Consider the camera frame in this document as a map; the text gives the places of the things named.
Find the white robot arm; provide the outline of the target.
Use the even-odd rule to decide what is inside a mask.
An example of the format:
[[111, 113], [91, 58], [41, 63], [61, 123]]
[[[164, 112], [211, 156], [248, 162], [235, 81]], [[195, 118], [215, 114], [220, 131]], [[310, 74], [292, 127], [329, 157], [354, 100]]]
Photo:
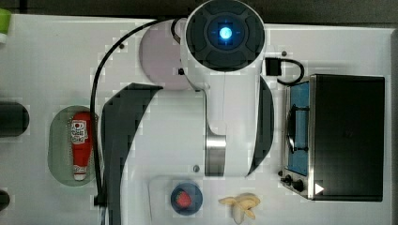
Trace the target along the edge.
[[185, 87], [131, 83], [101, 114], [106, 225], [184, 220], [207, 206], [204, 178], [243, 177], [267, 155], [273, 102], [262, 64], [266, 29], [238, 0], [209, 0], [186, 20]]

